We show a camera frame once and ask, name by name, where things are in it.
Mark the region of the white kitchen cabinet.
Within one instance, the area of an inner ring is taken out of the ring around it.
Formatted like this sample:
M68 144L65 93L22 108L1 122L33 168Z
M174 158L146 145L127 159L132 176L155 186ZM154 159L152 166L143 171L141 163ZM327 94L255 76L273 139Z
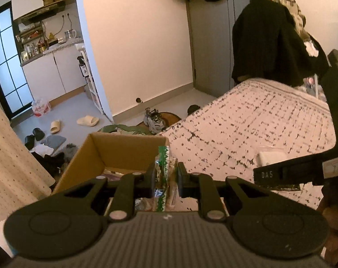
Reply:
M33 98L52 101L86 85L74 45L51 51L23 65Z

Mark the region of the glass panel door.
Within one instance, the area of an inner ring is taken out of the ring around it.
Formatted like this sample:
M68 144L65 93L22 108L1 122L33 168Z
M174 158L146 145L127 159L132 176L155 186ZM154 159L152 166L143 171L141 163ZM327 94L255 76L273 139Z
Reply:
M19 55L11 3L0 6L0 105L8 119L31 107L30 92Z

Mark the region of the green cartoon floor mat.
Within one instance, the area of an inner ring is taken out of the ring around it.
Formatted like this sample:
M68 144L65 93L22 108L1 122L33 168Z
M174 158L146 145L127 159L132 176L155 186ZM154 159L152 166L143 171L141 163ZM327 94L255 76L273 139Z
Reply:
M105 133L119 133L119 134L129 134L129 135L143 135L151 136L152 133L144 127L141 126L127 126L123 124L107 125L102 127L99 132Z

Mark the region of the green striped burger snack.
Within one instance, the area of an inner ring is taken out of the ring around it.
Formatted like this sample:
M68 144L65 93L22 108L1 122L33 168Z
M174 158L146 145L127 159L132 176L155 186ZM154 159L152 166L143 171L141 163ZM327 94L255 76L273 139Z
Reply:
M170 151L169 146L158 147L155 159L156 174L153 193L153 211L173 211L178 197L177 186L177 158Z

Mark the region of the beige slipper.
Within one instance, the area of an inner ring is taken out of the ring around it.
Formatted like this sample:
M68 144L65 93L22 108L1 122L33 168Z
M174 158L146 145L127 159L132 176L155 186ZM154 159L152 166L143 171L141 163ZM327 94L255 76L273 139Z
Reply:
M92 115L86 115L84 117L79 118L76 123L80 126L89 126L93 127L99 123L99 118L94 117Z
M50 125L50 133L56 134L60 132L61 130L61 121L60 120L54 120Z

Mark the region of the grey door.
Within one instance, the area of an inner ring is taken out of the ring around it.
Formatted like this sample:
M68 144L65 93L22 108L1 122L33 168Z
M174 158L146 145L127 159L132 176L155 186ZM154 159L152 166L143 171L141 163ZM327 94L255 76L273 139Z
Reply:
M187 0L194 87L219 97L235 86L232 31L251 0Z

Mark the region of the black white snack bag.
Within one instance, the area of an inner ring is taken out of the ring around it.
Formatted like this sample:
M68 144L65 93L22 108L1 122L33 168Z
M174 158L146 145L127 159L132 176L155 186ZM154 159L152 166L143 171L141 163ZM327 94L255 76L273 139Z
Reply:
M257 148L257 166L263 167L267 165L272 165L281 161L288 160L287 153L275 147L258 147ZM285 191L285 192L295 192L300 191L300 184L274 184L273 186L260 184L260 186L271 190L271 191Z

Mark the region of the red white plastic bag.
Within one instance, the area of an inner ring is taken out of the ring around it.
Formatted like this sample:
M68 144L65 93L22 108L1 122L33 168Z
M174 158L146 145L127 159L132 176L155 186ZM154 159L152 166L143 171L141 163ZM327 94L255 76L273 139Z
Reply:
M33 111L33 115L36 117L41 117L51 111L51 106L46 99L40 97L31 103L31 109Z

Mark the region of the patterned white bed sheet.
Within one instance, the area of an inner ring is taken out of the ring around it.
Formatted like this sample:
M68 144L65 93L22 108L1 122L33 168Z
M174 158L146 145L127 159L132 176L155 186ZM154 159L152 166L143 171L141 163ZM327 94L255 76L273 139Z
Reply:
M328 104L290 86L250 79L163 132L188 172L214 180L253 180L257 148L289 159L321 153L336 142Z

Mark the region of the cardboard box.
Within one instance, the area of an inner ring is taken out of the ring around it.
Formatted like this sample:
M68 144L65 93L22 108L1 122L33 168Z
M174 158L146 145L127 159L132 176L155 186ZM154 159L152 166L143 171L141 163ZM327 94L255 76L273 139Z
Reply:
M50 209L67 218L109 220L118 181L126 174L145 172L154 163L158 147L168 145L161 136L89 134L50 196Z

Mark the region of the grey sneakers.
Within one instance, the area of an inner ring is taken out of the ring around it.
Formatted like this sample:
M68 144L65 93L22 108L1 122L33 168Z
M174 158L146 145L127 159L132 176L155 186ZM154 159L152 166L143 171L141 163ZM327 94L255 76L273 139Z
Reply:
M152 134L159 134L167 128L166 121L157 109L146 108L143 122Z

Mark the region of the black coat pile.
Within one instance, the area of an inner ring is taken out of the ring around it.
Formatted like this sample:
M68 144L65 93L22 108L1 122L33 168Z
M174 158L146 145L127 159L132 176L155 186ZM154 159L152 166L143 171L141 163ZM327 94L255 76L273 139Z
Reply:
M239 84L250 78L300 86L304 78L323 76L329 68L326 54L314 39L318 56L310 56L296 32L289 10L271 0L252 0L233 26L234 67Z

